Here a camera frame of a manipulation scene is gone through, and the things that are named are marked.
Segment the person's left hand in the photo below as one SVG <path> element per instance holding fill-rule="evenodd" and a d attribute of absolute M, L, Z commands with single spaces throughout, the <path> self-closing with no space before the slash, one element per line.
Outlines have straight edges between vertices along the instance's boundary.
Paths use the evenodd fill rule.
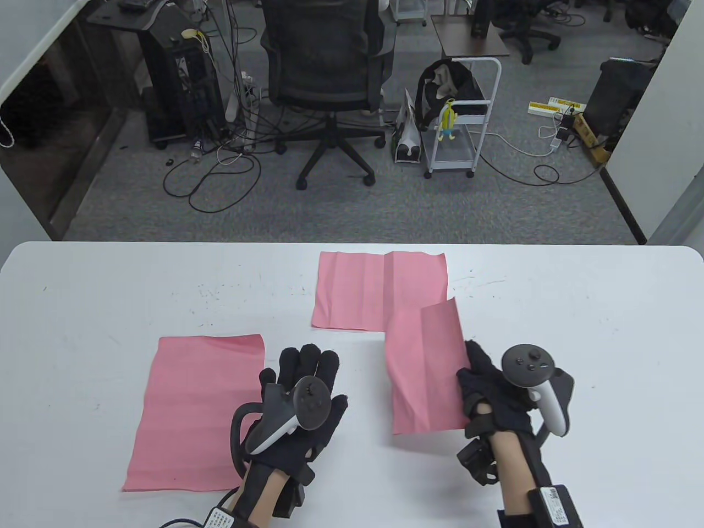
<path fill-rule="evenodd" d="M 279 372 L 271 368 L 261 371 L 262 392 L 266 394 L 269 384 L 280 384 L 285 392 L 292 392 L 295 385 L 306 376 L 314 376 L 331 392 L 339 369 L 339 357 L 332 350 L 322 351 L 314 344 L 306 344 L 301 349 L 289 347 L 282 350 L 279 358 Z M 260 464 L 283 472 L 299 485 L 307 486 L 315 474 L 309 463 L 326 448 L 349 406 L 348 397 L 339 394 L 331 399 L 330 411 L 326 420 L 314 430 L 297 426 L 294 432 L 283 435 L 259 454 L 254 454 L 242 443 L 245 450 L 243 460 L 250 468 Z"/>

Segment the person's right hand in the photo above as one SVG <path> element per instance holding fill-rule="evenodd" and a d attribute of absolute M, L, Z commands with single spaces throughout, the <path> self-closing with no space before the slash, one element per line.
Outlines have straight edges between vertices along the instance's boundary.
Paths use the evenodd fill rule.
<path fill-rule="evenodd" d="M 470 367 L 456 372 L 463 412 L 470 420 L 465 437 L 488 437 L 496 432 L 533 437 L 529 416 L 533 402 L 527 390 L 510 384 L 477 342 L 466 341 L 465 347 Z"/>

